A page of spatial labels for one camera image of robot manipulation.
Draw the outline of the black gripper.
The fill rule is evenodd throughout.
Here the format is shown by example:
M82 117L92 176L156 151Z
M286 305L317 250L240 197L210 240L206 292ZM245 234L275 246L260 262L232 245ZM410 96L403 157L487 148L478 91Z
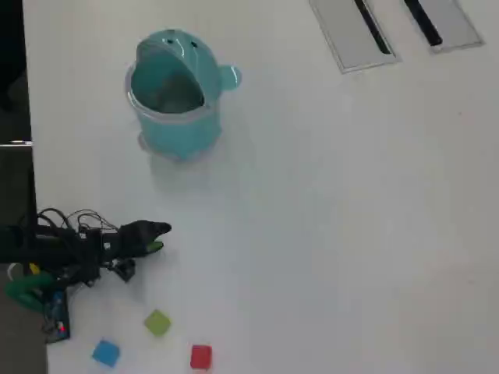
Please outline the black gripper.
M106 231L101 235L101 260L143 258L161 251L164 243L155 241L169 233L172 226L166 222L134 221L121 226L117 231Z

